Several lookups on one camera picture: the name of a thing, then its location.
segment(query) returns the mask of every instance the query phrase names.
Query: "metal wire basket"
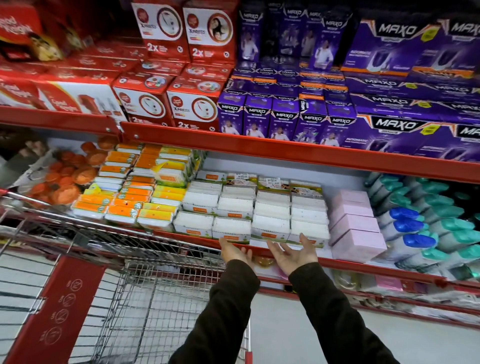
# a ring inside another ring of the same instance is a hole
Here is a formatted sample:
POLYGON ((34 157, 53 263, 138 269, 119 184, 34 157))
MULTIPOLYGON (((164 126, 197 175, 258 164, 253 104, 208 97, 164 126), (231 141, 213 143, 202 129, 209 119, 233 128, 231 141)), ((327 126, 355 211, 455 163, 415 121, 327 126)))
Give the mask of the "metal wire basket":
MULTIPOLYGON (((2 200, 0 361, 167 363, 225 269, 220 251, 28 200, 2 200)), ((238 363, 252 363, 249 337, 250 324, 238 363)))

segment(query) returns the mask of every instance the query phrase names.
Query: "black sleeve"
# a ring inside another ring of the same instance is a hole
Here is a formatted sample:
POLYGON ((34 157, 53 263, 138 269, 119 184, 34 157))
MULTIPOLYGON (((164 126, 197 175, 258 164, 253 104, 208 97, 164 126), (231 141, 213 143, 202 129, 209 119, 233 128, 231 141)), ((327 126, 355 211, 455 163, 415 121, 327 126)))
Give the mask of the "black sleeve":
POLYGON ((365 327, 357 310, 318 263, 297 268, 289 278, 313 328, 325 358, 336 363, 395 363, 391 351, 365 327))
POLYGON ((235 363, 250 318, 250 304, 259 287, 260 281, 246 263, 229 261, 210 290, 207 307, 169 363, 235 363))

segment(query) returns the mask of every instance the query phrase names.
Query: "pink box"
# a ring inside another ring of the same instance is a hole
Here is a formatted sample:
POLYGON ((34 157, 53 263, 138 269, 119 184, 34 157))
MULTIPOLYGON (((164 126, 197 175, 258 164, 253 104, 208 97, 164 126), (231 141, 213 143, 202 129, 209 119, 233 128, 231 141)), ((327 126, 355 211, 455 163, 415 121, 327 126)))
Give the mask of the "pink box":
POLYGON ((328 228, 331 230, 346 214, 367 216, 372 218, 373 211, 370 205, 365 205, 362 202, 348 202, 338 206, 334 206, 333 211, 329 214, 328 228))
POLYGON ((333 259, 366 263, 387 250, 384 237, 379 232, 349 230, 334 246, 333 259))
POLYGON ((330 230, 328 245, 334 245, 349 230, 380 232, 376 218, 346 214, 330 230))
POLYGON ((365 191, 340 190, 332 200, 332 206, 336 208, 350 202, 358 202, 370 206, 370 200, 365 191))

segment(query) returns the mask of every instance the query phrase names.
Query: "human hand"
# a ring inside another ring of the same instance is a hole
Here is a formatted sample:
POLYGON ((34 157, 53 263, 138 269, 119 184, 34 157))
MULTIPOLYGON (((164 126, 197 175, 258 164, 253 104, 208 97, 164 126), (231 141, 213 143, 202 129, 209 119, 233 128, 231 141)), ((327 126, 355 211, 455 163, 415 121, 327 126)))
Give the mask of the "human hand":
POLYGON ((317 252, 310 240, 308 240, 305 235, 300 234, 300 242, 303 245, 301 250, 294 250, 286 243, 280 243, 280 246, 283 248, 282 250, 278 243, 267 240, 268 249, 270 249, 275 257, 276 263, 288 276, 292 274, 295 269, 307 263, 318 263, 317 252))
POLYGON ((247 248, 242 247, 242 249, 237 248, 232 243, 229 243, 225 238, 218 240, 220 246, 222 247, 222 258, 225 260, 225 263, 228 263, 230 260, 238 259, 242 262, 247 263, 250 268, 253 269, 252 255, 253 252, 251 249, 247 251, 247 248))

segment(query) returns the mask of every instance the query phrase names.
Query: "white floor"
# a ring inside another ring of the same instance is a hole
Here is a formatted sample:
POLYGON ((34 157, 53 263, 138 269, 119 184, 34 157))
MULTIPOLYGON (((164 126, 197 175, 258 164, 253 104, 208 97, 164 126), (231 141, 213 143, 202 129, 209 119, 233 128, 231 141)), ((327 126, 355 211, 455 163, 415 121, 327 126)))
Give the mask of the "white floor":
MULTIPOLYGON (((405 364, 478 363, 480 330, 360 310, 365 324, 405 364)), ((264 294, 252 303, 254 364, 326 363, 299 301, 264 294)))

